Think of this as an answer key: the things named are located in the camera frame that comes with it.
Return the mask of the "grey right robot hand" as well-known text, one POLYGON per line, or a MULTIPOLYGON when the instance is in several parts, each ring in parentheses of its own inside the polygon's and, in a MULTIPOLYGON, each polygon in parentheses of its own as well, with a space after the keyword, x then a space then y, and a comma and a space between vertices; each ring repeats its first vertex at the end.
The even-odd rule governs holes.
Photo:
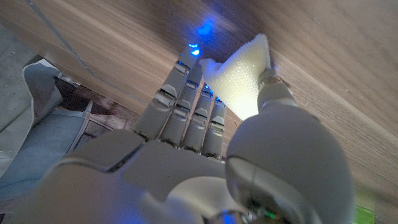
POLYGON ((60 71, 1 92, 2 223, 349 223, 345 154, 300 108, 259 34, 227 61, 188 44, 132 130, 82 146, 60 71))

